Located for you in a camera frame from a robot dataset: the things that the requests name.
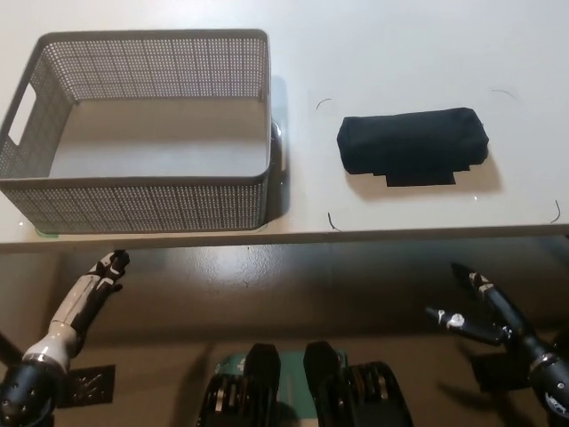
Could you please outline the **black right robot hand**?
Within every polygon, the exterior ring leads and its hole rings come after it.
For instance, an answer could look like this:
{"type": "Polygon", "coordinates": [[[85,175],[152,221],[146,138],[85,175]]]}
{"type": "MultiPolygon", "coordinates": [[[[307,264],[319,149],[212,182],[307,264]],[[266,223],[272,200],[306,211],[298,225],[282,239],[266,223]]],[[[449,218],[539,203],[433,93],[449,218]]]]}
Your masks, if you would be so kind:
{"type": "Polygon", "coordinates": [[[427,307],[426,314],[438,327],[476,342],[502,346],[520,357],[530,372],[559,360],[553,346],[539,338],[521,310],[491,280],[459,263],[451,268],[457,284],[481,304],[489,321],[477,323],[457,311],[427,307]]]}

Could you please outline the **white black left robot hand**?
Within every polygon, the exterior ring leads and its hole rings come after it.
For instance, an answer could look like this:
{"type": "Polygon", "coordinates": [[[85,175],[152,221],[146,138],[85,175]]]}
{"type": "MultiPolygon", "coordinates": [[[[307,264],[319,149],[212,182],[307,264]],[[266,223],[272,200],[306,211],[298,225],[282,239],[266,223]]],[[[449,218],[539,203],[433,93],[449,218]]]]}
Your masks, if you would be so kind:
{"type": "Polygon", "coordinates": [[[83,348],[88,330],[107,299],[122,289],[119,280],[129,263],[125,250],[108,253],[76,281],[56,310],[52,323],[65,325],[76,334],[75,355],[83,348]]]}

